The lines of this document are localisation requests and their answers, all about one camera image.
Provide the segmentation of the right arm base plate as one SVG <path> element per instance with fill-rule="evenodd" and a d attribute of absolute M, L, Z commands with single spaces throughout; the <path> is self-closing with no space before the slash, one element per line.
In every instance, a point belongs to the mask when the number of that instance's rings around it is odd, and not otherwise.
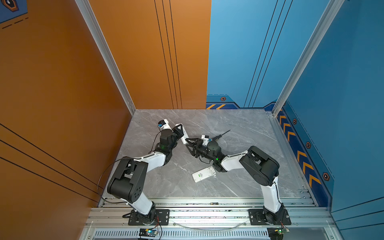
<path fill-rule="evenodd" d="M 262 209 L 249 209 L 248 214 L 252 226 L 290 226 L 292 224 L 288 211 L 284 208 L 279 210 L 277 213 L 272 213 L 268 210 Z"/>

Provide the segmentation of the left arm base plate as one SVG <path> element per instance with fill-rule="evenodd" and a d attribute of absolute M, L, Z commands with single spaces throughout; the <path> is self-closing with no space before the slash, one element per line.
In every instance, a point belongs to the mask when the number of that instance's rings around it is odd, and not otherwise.
<path fill-rule="evenodd" d="M 129 226 L 154 226 L 160 224 L 161 226 L 167 226 L 170 220 L 169 209 L 154 209 L 147 215 L 140 214 L 132 210 L 128 221 Z"/>

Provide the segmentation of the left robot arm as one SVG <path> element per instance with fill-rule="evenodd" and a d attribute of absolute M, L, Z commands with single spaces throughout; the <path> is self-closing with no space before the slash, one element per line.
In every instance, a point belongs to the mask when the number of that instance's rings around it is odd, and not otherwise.
<path fill-rule="evenodd" d="M 160 142 L 154 151 L 142 157 L 120 159 L 107 187 L 107 192 L 131 206 L 131 216 L 145 225 L 152 224 L 156 217 L 156 204 L 143 193 L 146 175 L 166 165 L 178 141 L 185 144 L 188 138 L 183 124 L 171 128 L 166 120 L 162 120 L 158 126 L 161 129 Z"/>

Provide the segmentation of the white TCL remote control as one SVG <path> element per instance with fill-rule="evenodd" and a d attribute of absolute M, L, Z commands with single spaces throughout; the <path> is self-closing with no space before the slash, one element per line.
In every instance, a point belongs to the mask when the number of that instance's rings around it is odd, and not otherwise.
<path fill-rule="evenodd" d="M 195 183 L 198 183 L 200 181 L 203 181 L 203 180 L 208 179 L 208 178 L 215 176 L 215 175 L 216 175 L 215 169 L 212 166 L 210 166 L 210 167 L 204 168 L 200 171 L 193 173 L 192 177 L 193 177 L 193 180 L 195 181 Z"/>

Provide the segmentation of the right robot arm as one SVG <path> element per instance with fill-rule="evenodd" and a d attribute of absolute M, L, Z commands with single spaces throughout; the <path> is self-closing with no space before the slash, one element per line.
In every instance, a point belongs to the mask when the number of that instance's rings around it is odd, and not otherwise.
<path fill-rule="evenodd" d="M 183 141 L 191 155 L 195 158 L 205 158 L 212 162 L 217 172 L 226 173 L 232 170 L 244 169 L 261 186 L 264 206 L 264 221 L 269 225 L 283 223 L 285 207 L 281 202 L 278 190 L 279 163 L 256 146 L 234 155 L 225 155 L 217 143 L 222 135 L 210 139 L 187 138 Z"/>

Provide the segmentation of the black yellow screwdriver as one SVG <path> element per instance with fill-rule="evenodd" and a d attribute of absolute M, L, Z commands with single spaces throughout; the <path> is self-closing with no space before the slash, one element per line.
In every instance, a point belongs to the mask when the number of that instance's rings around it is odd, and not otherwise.
<path fill-rule="evenodd" d="M 230 131 L 230 130 L 224 132 L 223 134 L 220 134 L 220 135 L 218 135 L 218 136 L 213 137 L 213 138 L 211 139 L 211 141 L 216 141 L 216 140 L 220 139 L 223 135 L 225 135 L 225 134 L 228 133 L 229 131 Z"/>

